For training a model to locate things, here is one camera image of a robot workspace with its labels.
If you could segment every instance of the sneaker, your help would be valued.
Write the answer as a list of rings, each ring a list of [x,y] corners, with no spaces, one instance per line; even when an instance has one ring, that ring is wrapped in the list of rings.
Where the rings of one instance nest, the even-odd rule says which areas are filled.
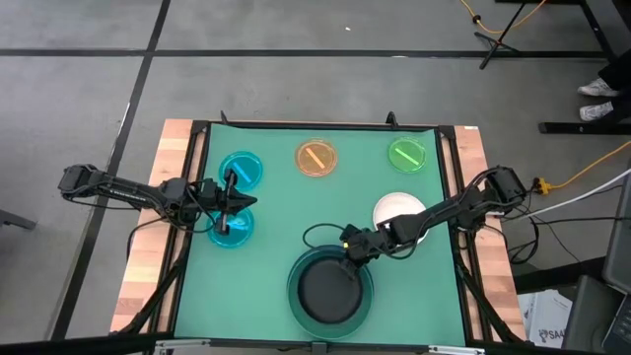
[[[612,111],[613,106],[611,105],[611,102],[602,105],[583,106],[580,110],[581,120],[584,122],[592,122],[603,118],[606,114]]]
[[[609,88],[607,83],[604,80],[598,78],[586,86],[579,88],[579,94],[587,95],[587,96],[596,96],[596,97],[608,97],[613,98],[620,95],[619,92]]]

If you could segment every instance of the white cable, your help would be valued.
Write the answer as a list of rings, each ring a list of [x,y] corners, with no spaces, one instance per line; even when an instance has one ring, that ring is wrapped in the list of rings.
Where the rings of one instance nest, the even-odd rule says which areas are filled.
[[[597,188],[593,189],[592,191],[582,194],[582,195],[581,195],[581,196],[579,196],[579,197],[575,197],[575,198],[572,198],[571,200],[567,200],[567,201],[565,201],[565,202],[561,202],[561,203],[555,204],[554,206],[550,206],[550,207],[546,207],[546,208],[544,208],[544,209],[540,209],[540,210],[534,211],[534,212],[532,212],[532,213],[529,213],[529,214],[526,214],[526,215],[521,216],[521,217],[519,217],[519,218],[516,218],[515,220],[512,220],[512,221],[520,221],[520,220],[522,220],[522,219],[525,219],[525,218],[528,218],[528,217],[532,217],[532,216],[536,216],[536,215],[541,214],[541,213],[543,213],[543,212],[551,211],[551,210],[553,210],[553,209],[555,209],[555,208],[559,208],[559,207],[561,207],[561,206],[565,206],[565,205],[567,205],[567,204],[570,204],[570,203],[576,202],[576,201],[578,201],[578,200],[582,200],[582,199],[584,199],[584,198],[590,197],[591,195],[593,195],[593,194],[595,194],[595,193],[599,192],[600,190],[602,190],[602,189],[604,189],[604,188],[608,187],[608,186],[609,186],[609,185],[611,185],[612,183],[614,183],[614,182],[616,182],[616,181],[620,180],[621,178],[626,177],[626,176],[627,176],[627,175],[629,175],[629,174],[631,174],[631,169],[627,170],[626,172],[624,172],[624,173],[620,174],[620,175],[619,175],[619,176],[617,176],[617,177],[614,177],[614,178],[613,178],[612,180],[610,180],[609,182],[606,182],[605,184],[602,184],[601,186],[599,186],[599,187],[597,187]]]

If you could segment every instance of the green plate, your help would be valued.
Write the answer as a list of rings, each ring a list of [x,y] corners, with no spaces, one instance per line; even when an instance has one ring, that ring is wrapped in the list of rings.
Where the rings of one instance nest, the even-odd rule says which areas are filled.
[[[357,312],[351,318],[337,324],[322,323],[307,314],[298,298],[298,286],[302,272],[314,261],[321,258],[344,257],[344,249],[339,246],[321,246],[305,252],[294,264],[287,281],[287,298],[289,307],[298,324],[309,334],[316,338],[335,340],[352,334],[364,322],[373,303],[373,278],[364,266],[359,270],[362,282],[362,303]]]
[[[414,138],[401,137],[387,148],[387,157],[402,173],[416,173],[425,166],[425,147]]]

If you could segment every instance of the blue bowl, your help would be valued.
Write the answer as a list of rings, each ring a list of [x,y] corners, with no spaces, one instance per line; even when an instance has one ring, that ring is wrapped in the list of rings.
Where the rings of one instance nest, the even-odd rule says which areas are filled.
[[[219,166],[221,180],[224,180],[227,169],[232,169],[237,174],[235,188],[239,191],[252,190],[263,176],[263,164],[250,152],[237,152],[226,157]]]
[[[219,219],[220,213],[215,212],[212,214],[215,220]],[[208,237],[210,240],[222,248],[238,248],[242,246],[249,237],[252,235],[252,231],[254,229],[254,216],[249,208],[237,213],[235,216],[228,215],[228,226],[230,226],[230,231],[227,236],[223,236],[217,234],[215,229],[211,229],[208,232]],[[212,226],[212,221],[210,218],[206,223],[206,228],[210,228]]]

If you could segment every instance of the teal rim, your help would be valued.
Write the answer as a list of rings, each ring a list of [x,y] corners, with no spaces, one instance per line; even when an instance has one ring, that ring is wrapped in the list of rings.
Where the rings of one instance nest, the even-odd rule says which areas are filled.
[[[366,320],[368,313],[373,304],[374,286],[373,278],[368,270],[368,267],[364,266],[359,269],[359,277],[362,282],[364,293],[362,296],[362,304],[357,312],[347,319],[338,324],[326,324],[321,323],[309,316],[303,309],[298,298],[298,284],[302,272],[313,261],[321,258],[335,257],[340,260],[344,257],[344,249],[339,246],[321,246],[313,248],[305,252],[296,261],[294,267],[289,273],[287,279],[287,298],[289,300],[289,307],[292,310],[294,318],[298,324],[309,334],[316,338],[326,340],[336,340],[351,335],[360,325]]]
[[[232,169],[237,174],[235,188],[239,191],[252,190],[263,176],[263,164],[251,152],[236,152],[224,159],[219,166],[219,177],[224,183],[226,169]]]
[[[215,220],[219,219],[220,213],[215,212],[212,214]],[[228,236],[222,236],[215,232],[215,229],[211,229],[207,232],[208,238],[219,247],[233,249],[242,246],[249,237],[252,235],[254,229],[254,216],[249,208],[237,213],[236,216],[228,216],[228,225],[230,226],[230,232]],[[213,226],[210,218],[206,222],[206,229]]]
[[[387,159],[405,174],[413,174],[425,166],[425,147],[412,137],[400,137],[387,148]]]

